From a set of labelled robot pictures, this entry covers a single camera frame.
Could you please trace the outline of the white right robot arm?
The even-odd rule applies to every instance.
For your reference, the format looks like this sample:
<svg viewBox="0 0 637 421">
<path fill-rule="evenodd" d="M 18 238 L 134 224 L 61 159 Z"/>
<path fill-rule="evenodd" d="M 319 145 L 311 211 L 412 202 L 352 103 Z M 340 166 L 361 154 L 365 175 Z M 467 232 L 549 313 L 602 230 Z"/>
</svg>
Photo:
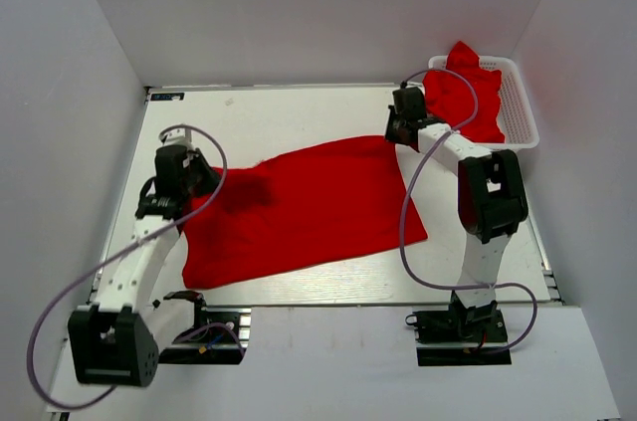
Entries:
<svg viewBox="0 0 637 421">
<path fill-rule="evenodd" d="M 400 88 L 392 96 L 385 138 L 421 153 L 418 170 L 432 157 L 457 177 L 458 215 L 467 233 L 461 274 L 453 287 L 425 285 L 452 293 L 460 308 L 449 315 L 450 330 L 470 340 L 484 330 L 485 314 L 495 308 L 503 254 L 529 215 L 519 160 L 509 149 L 484 147 L 428 115 L 419 88 Z"/>
</svg>

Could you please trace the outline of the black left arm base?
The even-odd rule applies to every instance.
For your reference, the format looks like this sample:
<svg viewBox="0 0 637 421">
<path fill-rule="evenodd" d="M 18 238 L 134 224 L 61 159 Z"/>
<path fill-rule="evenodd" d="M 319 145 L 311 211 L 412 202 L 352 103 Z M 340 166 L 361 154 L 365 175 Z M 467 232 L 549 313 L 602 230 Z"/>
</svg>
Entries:
<svg viewBox="0 0 637 421">
<path fill-rule="evenodd" d="M 186 302 L 193 323 L 159 356 L 162 364 L 239 365 L 247 351 L 252 311 L 248 308 L 218 308 L 205 302 L 201 293 L 168 293 L 164 302 Z"/>
</svg>

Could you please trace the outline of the red t shirt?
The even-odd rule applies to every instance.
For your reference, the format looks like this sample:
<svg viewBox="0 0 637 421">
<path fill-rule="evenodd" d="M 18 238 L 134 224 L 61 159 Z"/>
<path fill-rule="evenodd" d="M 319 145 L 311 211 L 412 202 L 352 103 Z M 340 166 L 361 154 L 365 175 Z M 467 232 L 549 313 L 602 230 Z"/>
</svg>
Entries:
<svg viewBox="0 0 637 421">
<path fill-rule="evenodd" d="M 394 144 L 339 139 L 229 170 L 184 227 L 186 288 L 210 290 L 427 239 Z"/>
</svg>

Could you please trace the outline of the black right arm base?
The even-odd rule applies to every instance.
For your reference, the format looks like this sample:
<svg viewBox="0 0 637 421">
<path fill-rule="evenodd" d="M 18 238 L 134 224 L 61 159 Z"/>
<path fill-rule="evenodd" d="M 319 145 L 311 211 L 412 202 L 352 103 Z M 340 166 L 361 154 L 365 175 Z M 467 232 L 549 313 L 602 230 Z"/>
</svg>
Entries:
<svg viewBox="0 0 637 421">
<path fill-rule="evenodd" d="M 502 311 L 464 323 L 452 308 L 416 311 L 405 318 L 414 330 L 419 367 L 504 366 L 512 364 Z"/>
</svg>

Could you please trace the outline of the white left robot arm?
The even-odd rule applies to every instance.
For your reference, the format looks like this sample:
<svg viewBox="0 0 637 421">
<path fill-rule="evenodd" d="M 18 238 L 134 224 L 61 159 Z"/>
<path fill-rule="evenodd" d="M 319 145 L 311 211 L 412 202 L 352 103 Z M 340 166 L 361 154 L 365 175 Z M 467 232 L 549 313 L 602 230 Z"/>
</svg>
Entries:
<svg viewBox="0 0 637 421">
<path fill-rule="evenodd" d="M 221 177 L 182 137 L 156 150 L 154 167 L 134 214 L 134 249 L 118 261 L 95 300 L 68 321 L 82 384 L 146 387 L 172 340 L 180 334 L 198 340 L 210 328 L 210 315 L 195 306 L 200 295 L 182 291 L 158 298 L 153 289 L 173 249 L 185 247 L 182 219 L 192 213 L 193 199 L 213 194 Z"/>
</svg>

